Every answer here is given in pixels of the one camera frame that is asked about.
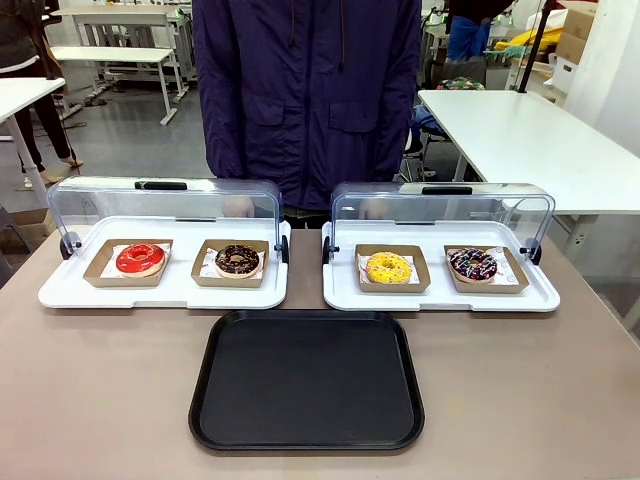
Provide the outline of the person's right hand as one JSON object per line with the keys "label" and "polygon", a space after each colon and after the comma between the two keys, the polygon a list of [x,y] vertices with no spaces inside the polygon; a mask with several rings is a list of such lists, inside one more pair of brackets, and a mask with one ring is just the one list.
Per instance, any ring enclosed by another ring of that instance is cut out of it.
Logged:
{"label": "person's right hand", "polygon": [[222,214],[227,218],[252,218],[255,216],[255,206],[247,196],[230,196],[224,200]]}

